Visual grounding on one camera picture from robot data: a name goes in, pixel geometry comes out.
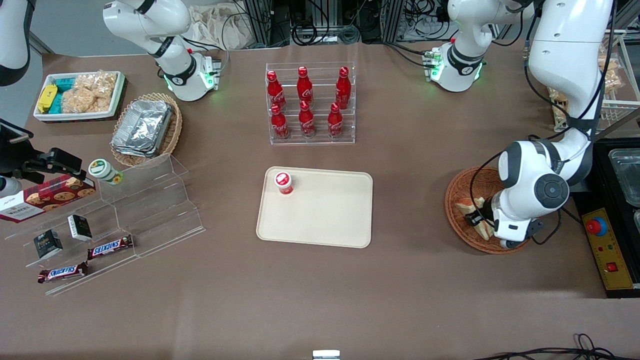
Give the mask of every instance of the red and white cup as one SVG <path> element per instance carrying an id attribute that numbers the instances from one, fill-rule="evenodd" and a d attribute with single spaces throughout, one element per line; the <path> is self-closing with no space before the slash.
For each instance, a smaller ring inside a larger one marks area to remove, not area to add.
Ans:
<path id="1" fill-rule="evenodd" d="M 280 193 L 287 195 L 293 191 L 293 182 L 291 181 L 291 175 L 286 171 L 281 171 L 276 174 L 275 183 L 280 190 Z"/>

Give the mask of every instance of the acrylic bottle rack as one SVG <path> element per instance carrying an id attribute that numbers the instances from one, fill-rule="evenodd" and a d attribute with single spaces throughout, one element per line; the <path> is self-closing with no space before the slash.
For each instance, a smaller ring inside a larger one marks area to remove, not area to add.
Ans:
<path id="1" fill-rule="evenodd" d="M 313 84 L 314 104 L 311 112 L 314 114 L 316 135 L 312 138 L 302 136 L 300 130 L 300 100 L 296 84 L 298 82 L 298 67 L 305 66 L 308 77 Z M 327 118 L 331 109 L 331 103 L 335 102 L 335 83 L 339 77 L 341 67 L 349 68 L 349 80 L 351 82 L 351 96 L 349 105 L 342 113 L 342 135 L 337 138 L 329 136 Z M 278 76 L 284 90 L 287 107 L 282 112 L 287 118 L 287 126 L 291 132 L 288 139 L 279 139 L 275 136 L 271 127 L 271 102 L 266 89 L 269 84 L 266 72 L 273 70 Z M 265 72 L 266 116 L 269 126 L 269 139 L 272 145 L 331 145 L 349 144 L 356 141 L 356 67 L 355 62 L 323 62 L 323 63 L 268 63 Z"/>

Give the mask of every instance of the red switch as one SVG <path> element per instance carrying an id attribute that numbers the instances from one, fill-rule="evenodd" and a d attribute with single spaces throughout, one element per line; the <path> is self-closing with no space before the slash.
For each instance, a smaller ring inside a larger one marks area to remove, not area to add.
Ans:
<path id="1" fill-rule="evenodd" d="M 607 263 L 607 271 L 616 272 L 618 271 L 618 266 L 616 265 L 616 263 Z"/>
<path id="2" fill-rule="evenodd" d="M 600 217 L 595 217 L 587 221 L 585 227 L 587 233 L 594 234 L 595 236 L 604 236 L 604 234 L 607 233 L 607 223 Z"/>

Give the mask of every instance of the yellow control panel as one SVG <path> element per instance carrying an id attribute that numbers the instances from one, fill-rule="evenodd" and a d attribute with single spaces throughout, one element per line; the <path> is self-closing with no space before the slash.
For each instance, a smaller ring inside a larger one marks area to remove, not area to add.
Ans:
<path id="1" fill-rule="evenodd" d="M 582 217 L 587 230 L 591 251 L 596 259 L 602 282 L 607 290 L 627 290 L 633 282 L 627 269 L 616 236 L 604 208 L 592 211 Z"/>

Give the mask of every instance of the yellow snack package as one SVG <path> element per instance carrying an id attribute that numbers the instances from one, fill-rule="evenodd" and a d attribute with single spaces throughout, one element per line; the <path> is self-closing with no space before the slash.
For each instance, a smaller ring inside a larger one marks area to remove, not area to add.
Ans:
<path id="1" fill-rule="evenodd" d="M 38 110 L 40 110 L 40 113 L 44 114 L 49 111 L 49 108 L 51 107 L 51 104 L 53 104 L 53 100 L 56 98 L 57 94 L 58 87 L 56 85 L 51 84 L 45 86 L 44 91 L 38 100 Z"/>

